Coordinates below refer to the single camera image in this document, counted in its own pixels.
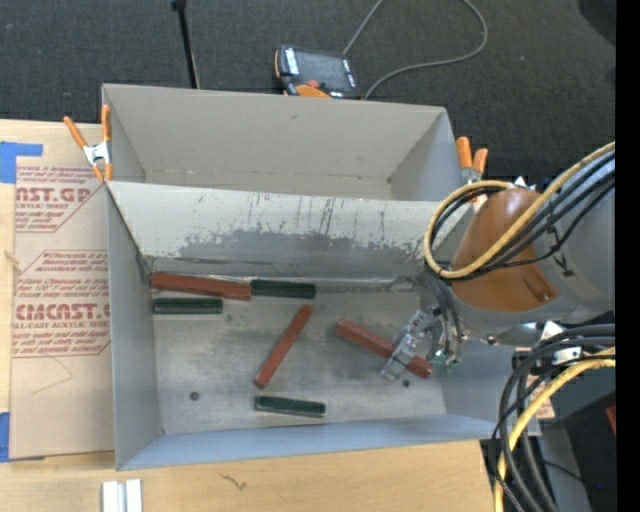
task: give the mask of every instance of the red wooden block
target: red wooden block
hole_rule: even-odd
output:
[[[609,418],[609,423],[611,424],[611,429],[613,430],[613,435],[617,435],[616,433],[616,404],[613,404],[610,407],[605,409],[607,413],[607,418]]]
[[[296,341],[298,336],[300,336],[300,333],[307,324],[312,312],[313,310],[311,306],[306,304],[300,308],[298,313],[296,313],[296,316],[293,318],[284,334],[280,337],[280,340],[253,381],[260,389],[267,387],[267,384],[269,384],[269,381],[276,373],[276,370],[289,352],[289,349],[293,346],[293,343]]]
[[[209,279],[206,277],[182,276],[166,272],[151,274],[151,288],[169,290],[173,292],[194,293],[197,295],[211,295],[234,300],[250,300],[251,285],[236,283],[223,279]]]
[[[351,320],[341,319],[336,325],[336,334],[385,359],[389,359],[393,355],[395,348],[393,343]],[[431,364],[418,356],[414,357],[407,365],[407,370],[423,379],[429,378],[433,372]]]

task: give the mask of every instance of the black cable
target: black cable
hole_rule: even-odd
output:
[[[527,380],[528,376],[523,375],[520,377],[520,381],[518,382],[518,401],[517,401],[517,409],[518,416],[524,413],[525,411],[525,399],[524,394],[527,391]],[[525,427],[522,431],[520,437],[520,449],[524,456],[524,461],[526,462],[527,468],[529,469],[529,473],[535,483],[539,495],[542,497],[544,501],[544,505],[546,510],[556,511],[558,509],[553,496],[551,495],[550,489],[548,488],[547,482],[542,476],[542,472],[540,471],[540,467],[537,463],[536,456],[533,452],[533,447],[531,441],[529,441],[528,436],[528,428]]]
[[[537,237],[539,237],[543,232],[545,232],[549,226],[553,226],[555,225],[555,223],[562,218],[564,215],[566,215],[569,211],[571,211],[577,204],[579,204],[580,202],[582,202],[588,195],[590,195],[592,192],[595,191],[595,189],[600,186],[603,185],[605,183],[607,183],[609,180],[614,179],[615,180],[615,170],[610,171],[608,174],[606,174],[604,177],[600,178],[599,180],[597,180],[594,184],[592,184],[590,187],[588,187],[586,190],[582,191],[579,195],[577,195],[576,197],[574,197],[572,199],[572,201],[563,206],[561,210],[558,211],[559,205],[565,201],[569,196],[571,196],[580,186],[582,186],[585,182],[587,182],[591,176],[593,174],[595,174],[596,172],[598,172],[603,165],[606,165],[611,159],[613,158],[613,156],[610,156],[609,158],[606,158],[605,161],[602,163],[602,165],[600,166],[591,166],[587,169],[586,173],[583,174],[581,177],[579,177],[578,179],[576,179],[573,183],[571,183],[569,186],[565,186],[563,188],[563,190],[561,190],[556,197],[554,197],[553,199],[551,199],[550,201],[548,201],[548,203],[541,208],[538,212],[536,212],[536,215],[534,216],[534,219],[528,223],[528,225],[523,228],[520,233],[518,233],[510,242],[509,245],[505,246],[504,248],[502,248],[492,259],[492,261],[496,261],[500,256],[503,256],[505,254],[505,252],[507,250],[510,250],[510,253],[507,257],[503,257],[500,259],[500,261],[506,261],[508,259],[510,259],[512,256],[514,256],[515,254],[518,254],[518,252],[520,252],[520,250],[522,250],[522,248],[526,247],[529,243],[531,243],[534,239],[536,239]],[[531,238],[529,238],[529,241],[525,241],[524,243],[521,243],[518,247],[520,248],[520,250],[518,250],[516,252],[516,250],[511,250],[511,247],[513,245],[515,245],[518,241],[522,240],[526,235],[528,235],[529,233],[531,233],[535,227],[543,222],[545,222],[545,225],[542,228],[539,228],[534,235],[531,236]]]
[[[533,393],[533,391],[535,391],[535,389],[545,380],[545,378],[546,378],[546,375],[538,376],[536,380],[526,388],[526,390],[523,392],[520,399],[525,400],[528,396],[530,396],[531,393]],[[505,423],[509,418],[509,416],[516,411],[518,407],[518,403],[519,402],[515,402],[511,404],[505,411],[503,411],[500,414],[498,422],[496,423],[496,427],[493,429],[493,432],[491,434],[491,438],[490,438],[491,442],[489,443],[489,446],[488,446],[487,459],[489,460],[489,466],[493,473],[493,478],[495,478],[495,480],[500,484],[500,486],[505,491],[505,494],[507,495],[511,503],[513,503],[513,505],[518,510],[524,510],[522,507],[522,504],[516,498],[513,491],[509,488],[509,485],[507,484],[507,482],[505,482],[504,479],[500,476],[500,472],[498,471],[498,459],[500,455],[495,451],[495,442],[497,441],[498,432],[500,431],[500,425],[502,423]]]
[[[465,4],[470,10],[471,12],[473,12],[473,14],[475,14],[476,18],[478,18],[478,21],[480,22],[480,25],[482,26],[482,42],[478,45],[478,47],[465,54],[465,55],[461,55],[460,57],[454,57],[452,59],[446,59],[446,60],[441,60],[441,61],[435,61],[435,62],[425,62],[422,64],[414,64],[411,66],[405,66],[403,68],[400,69],[396,69],[395,71],[392,71],[391,73],[383,76],[382,78],[380,78],[376,83],[374,83],[371,87],[369,87],[369,89],[367,90],[367,92],[364,94],[363,99],[364,100],[368,100],[371,95],[373,94],[373,91],[375,91],[378,87],[380,87],[384,82],[386,82],[387,80],[390,80],[391,78],[394,78],[402,73],[406,73],[407,71],[414,71],[417,69],[424,69],[424,68],[428,68],[428,67],[434,67],[434,66],[443,66],[445,64],[454,64],[456,62],[462,62],[463,60],[467,60],[470,59],[471,57],[477,55],[478,53],[480,53],[482,51],[482,49],[485,47],[485,45],[487,44],[487,40],[489,38],[489,29],[487,27],[487,23],[485,22],[482,14],[480,13],[480,11],[468,0],[460,0],[463,4]]]
[[[545,255],[536,258],[535,260],[522,260],[527,262],[540,261],[541,259],[547,258],[553,254],[555,254],[559,248],[566,242],[569,238],[569,235],[575,227],[578,225],[579,221],[589,212],[591,209],[596,206],[600,200],[612,189],[615,187],[615,174],[607,174],[596,183],[594,183],[591,187],[582,191],[579,195],[577,195],[569,204],[565,205],[561,210],[556,211],[549,216],[546,215],[546,211],[541,211],[539,214],[536,214],[534,220],[530,222],[518,235],[516,235],[511,242],[503,247],[492,259],[494,262],[492,265],[488,265],[484,270],[491,271],[497,268],[502,268],[503,265],[508,262],[511,258],[519,254],[525,247],[533,243],[536,239],[538,239],[543,233],[548,232],[549,228],[553,227],[559,219],[564,217],[569,211],[573,210],[579,203],[584,201],[588,196],[595,193],[596,188],[604,186],[604,189],[576,215],[573,219],[565,234],[560,238],[558,243],[553,247],[552,250],[548,251]],[[556,208],[556,202],[551,201],[544,210],[552,211]],[[537,230],[534,231],[536,226],[543,222],[544,224],[541,227],[538,227]],[[524,264],[520,262],[513,262],[514,264]]]
[[[192,89],[200,89],[198,74],[196,73],[196,64],[191,51],[191,41],[189,39],[189,27],[187,26],[187,17],[184,13],[187,7],[187,0],[171,0],[171,7],[178,13],[180,21],[180,32],[182,34],[182,44],[184,53],[187,57],[187,67],[189,68],[189,81]]]
[[[427,273],[426,277],[428,284],[431,287],[431,291],[433,292],[433,295],[438,302],[438,306],[440,307],[440,314],[442,315],[442,323],[444,325],[444,350],[446,353],[449,353],[451,352],[451,332],[449,331],[447,312],[451,313],[451,320],[453,321],[453,325],[455,326],[458,341],[460,341],[459,338],[462,335],[462,326],[460,325],[460,319],[458,318],[458,314],[456,313],[456,310],[451,303],[446,285],[440,279],[437,279],[430,273]]]
[[[362,31],[364,30],[364,27],[366,27],[367,23],[369,23],[371,16],[373,16],[373,14],[378,10],[378,7],[380,7],[382,2],[384,2],[384,0],[378,0],[376,4],[371,8],[371,10],[369,11],[369,14],[367,14],[364,21],[360,23],[360,26],[358,27],[358,30],[356,30],[356,33],[353,35],[351,40],[347,43],[347,46],[345,46],[344,50],[342,50],[342,55],[346,55],[349,52],[349,50],[353,46],[353,43],[356,42],[356,39],[358,39]]]
[[[482,267],[481,269],[478,269],[477,271],[473,272],[469,276],[465,276],[462,279],[473,279],[474,277],[478,277],[480,275],[486,274],[486,273],[491,272],[493,270],[498,270],[498,269],[502,269],[502,268],[510,268],[510,267],[518,267],[518,266],[522,266],[522,265],[529,265],[531,263],[536,263],[538,261],[542,261],[542,260],[544,260],[546,258],[549,258],[549,257],[553,256],[554,254],[556,254],[562,248],[562,246],[565,244],[565,242],[569,239],[569,236],[571,235],[573,230],[576,228],[576,226],[579,224],[579,221],[589,211],[591,211],[591,209],[594,206],[596,206],[598,204],[598,202],[614,187],[615,187],[615,184],[610,184],[597,197],[595,197],[591,201],[591,203],[589,205],[587,205],[582,211],[580,211],[578,213],[578,215],[576,216],[576,218],[569,225],[569,227],[565,231],[564,235],[562,237],[560,237],[558,239],[558,242],[549,251],[547,251],[545,254],[542,254],[541,256],[537,256],[535,258],[526,259],[526,260],[509,261],[514,256],[516,256],[520,252],[522,252],[524,250],[524,248],[526,248],[531,243],[533,243],[543,232],[546,232],[547,229],[549,228],[549,226],[553,226],[554,225],[553,222],[549,222],[548,224],[545,224],[544,226],[542,226],[540,228],[540,230],[539,230],[538,235],[537,236],[533,236],[531,240],[529,240],[529,239],[523,240],[517,246],[515,246],[513,248],[509,248],[509,252],[503,254],[502,257],[499,260],[497,260],[494,264],[489,265],[487,267]]]
[[[601,344],[603,342],[605,342],[605,344],[613,344],[615,339],[611,335],[614,333],[615,325],[605,324],[601,326],[586,326],[569,329],[566,332],[562,332],[548,340],[545,340],[542,342],[541,346],[533,350],[529,357],[521,362],[521,364],[514,370],[503,389],[499,405],[499,421],[498,425],[496,425],[496,428],[500,432],[503,444],[502,453],[511,477],[518,485],[518,488],[522,491],[523,498],[525,498],[527,503],[535,512],[543,512],[543,510],[536,502],[526,482],[522,478],[522,475],[516,466],[512,450],[509,447],[509,432],[507,429],[506,419],[513,412],[514,407],[517,408],[519,404],[519,400],[517,400],[515,404],[508,406],[514,387],[519,382],[520,378],[528,375],[538,359],[549,356],[562,347],[580,346],[583,344]],[[550,367],[548,371],[557,370],[558,368],[561,367]]]
[[[474,272],[471,272],[467,276],[463,276],[459,279],[474,279],[493,270],[535,263],[537,261],[548,258],[559,251],[562,245],[568,240],[569,236],[574,231],[576,226],[579,224],[580,220],[584,218],[584,216],[599,203],[599,201],[611,190],[611,188],[615,186],[615,168],[612,171],[608,172],[604,177],[601,177],[594,183],[590,184],[588,187],[586,187],[585,190],[582,190],[579,194],[574,196],[569,203],[562,205],[562,207],[560,207],[559,205],[561,205],[569,196],[573,195],[579,187],[583,186],[595,173],[599,172],[614,157],[615,151],[611,152],[610,154],[604,155],[599,160],[596,160],[591,165],[587,166],[582,176],[578,177],[578,179],[574,180],[574,182],[570,183],[568,186],[565,186],[563,190],[561,190],[557,194],[556,197],[554,197],[543,208],[541,208],[541,210],[536,213],[532,221],[529,222],[527,226],[525,226],[507,245],[505,245],[505,247],[498,251],[491,258],[491,260],[485,263],[483,267],[476,269]],[[509,261],[513,257],[520,254],[520,252],[522,252],[522,250],[533,243],[533,241],[542,236],[543,233],[547,232],[548,229],[554,226],[560,218],[565,216],[569,211],[573,210],[588,196],[592,195],[597,188],[602,186],[604,186],[605,188],[595,198],[592,198],[591,201],[586,206],[584,206],[580,212],[578,212],[564,235],[551,248],[551,250],[547,251],[547,253],[545,253],[544,255],[536,258],[519,261]],[[482,195],[483,193],[488,194],[489,192],[499,190],[502,189],[496,189],[495,187],[487,187],[487,189],[477,189],[470,192],[469,194],[461,196],[456,201],[452,202],[452,204],[445,209],[445,211],[441,214],[440,218],[436,222],[436,226],[433,230],[432,237],[429,243],[432,243],[432,241],[435,239],[437,231],[442,227],[444,221],[455,210],[460,208],[463,204],[469,202],[476,195]]]

